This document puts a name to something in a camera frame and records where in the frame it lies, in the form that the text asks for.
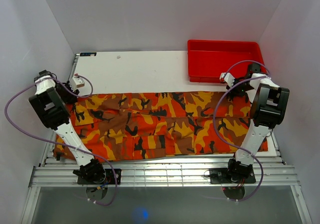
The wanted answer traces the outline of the orange camouflage trousers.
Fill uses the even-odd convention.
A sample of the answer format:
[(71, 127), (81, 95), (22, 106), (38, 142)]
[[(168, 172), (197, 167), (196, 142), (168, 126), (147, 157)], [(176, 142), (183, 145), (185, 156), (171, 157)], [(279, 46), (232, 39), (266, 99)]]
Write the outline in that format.
[(234, 153), (250, 102), (222, 92), (97, 94), (68, 104), (72, 125), (100, 161)]

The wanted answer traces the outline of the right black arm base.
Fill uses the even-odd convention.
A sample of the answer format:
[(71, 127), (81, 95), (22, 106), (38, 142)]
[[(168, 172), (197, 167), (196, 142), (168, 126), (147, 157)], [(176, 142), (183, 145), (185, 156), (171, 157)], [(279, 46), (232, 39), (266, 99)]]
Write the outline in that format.
[(256, 183), (255, 175), (252, 173), (248, 178), (231, 177), (227, 173), (227, 168), (209, 169), (209, 181), (211, 184), (254, 184)]

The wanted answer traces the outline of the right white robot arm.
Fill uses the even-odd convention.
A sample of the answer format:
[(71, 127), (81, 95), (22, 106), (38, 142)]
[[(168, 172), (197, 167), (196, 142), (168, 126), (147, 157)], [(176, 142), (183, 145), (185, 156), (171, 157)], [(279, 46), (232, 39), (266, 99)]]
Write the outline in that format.
[(251, 63), (245, 76), (235, 78), (230, 71), (221, 73), (220, 81), (227, 84), (229, 99), (245, 96), (251, 103), (249, 129), (232, 159), (226, 177), (231, 182), (244, 182), (253, 176), (254, 156), (273, 129), (282, 123), (290, 91), (275, 84), (261, 65)]

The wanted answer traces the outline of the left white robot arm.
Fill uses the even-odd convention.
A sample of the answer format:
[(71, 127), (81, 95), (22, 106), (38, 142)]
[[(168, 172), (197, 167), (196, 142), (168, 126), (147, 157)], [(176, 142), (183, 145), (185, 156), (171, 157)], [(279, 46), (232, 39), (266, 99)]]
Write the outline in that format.
[(73, 77), (71, 81), (59, 83), (54, 73), (43, 70), (34, 78), (34, 83), (36, 92), (28, 100), (42, 124), (68, 145), (79, 166), (73, 173), (90, 183), (102, 184), (106, 180), (106, 171), (77, 135), (66, 106), (77, 101), (84, 81)]

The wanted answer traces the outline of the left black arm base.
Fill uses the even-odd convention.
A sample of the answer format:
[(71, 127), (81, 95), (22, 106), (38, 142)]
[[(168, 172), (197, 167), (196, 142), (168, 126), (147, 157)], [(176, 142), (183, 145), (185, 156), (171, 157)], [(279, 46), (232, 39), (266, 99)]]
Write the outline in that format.
[(77, 184), (95, 184), (95, 185), (115, 185), (115, 183), (120, 184), (121, 183), (121, 172), (122, 170), (120, 168), (115, 168), (115, 176), (116, 179), (114, 178), (114, 173), (111, 168), (105, 168), (104, 172), (102, 173), (102, 177), (98, 180), (92, 180), (88, 178), (83, 178), (78, 175)]

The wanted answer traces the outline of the small label sticker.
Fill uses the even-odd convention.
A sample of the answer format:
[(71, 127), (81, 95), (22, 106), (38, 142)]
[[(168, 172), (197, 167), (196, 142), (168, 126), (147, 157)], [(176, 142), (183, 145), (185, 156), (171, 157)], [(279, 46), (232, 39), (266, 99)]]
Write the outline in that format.
[(81, 57), (91, 57), (91, 56), (96, 56), (96, 52), (83, 52), (79, 54)]

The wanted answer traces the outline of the red plastic bin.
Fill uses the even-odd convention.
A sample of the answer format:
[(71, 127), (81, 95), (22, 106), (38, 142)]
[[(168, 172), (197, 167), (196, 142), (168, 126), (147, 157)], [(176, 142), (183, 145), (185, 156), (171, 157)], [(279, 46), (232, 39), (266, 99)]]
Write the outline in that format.
[(191, 82), (219, 83), (221, 73), (243, 77), (252, 61), (264, 63), (256, 42), (188, 40), (187, 70)]

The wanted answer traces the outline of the aluminium frame rail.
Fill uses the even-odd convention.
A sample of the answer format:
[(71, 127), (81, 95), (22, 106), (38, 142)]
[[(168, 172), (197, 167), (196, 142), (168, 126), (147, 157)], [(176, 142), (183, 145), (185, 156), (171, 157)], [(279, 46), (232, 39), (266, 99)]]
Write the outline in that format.
[[(209, 169), (226, 167), (228, 156), (185, 156), (156, 160), (119, 161), (112, 163), (121, 169), (121, 187), (204, 187), (210, 186)], [(262, 178), (264, 186), (299, 185), (294, 166), (286, 165), (280, 156), (259, 157), (261, 165), (253, 165), (256, 179)], [(72, 160), (46, 163), (32, 171), (30, 187), (77, 187), (73, 170), (77, 165)]]

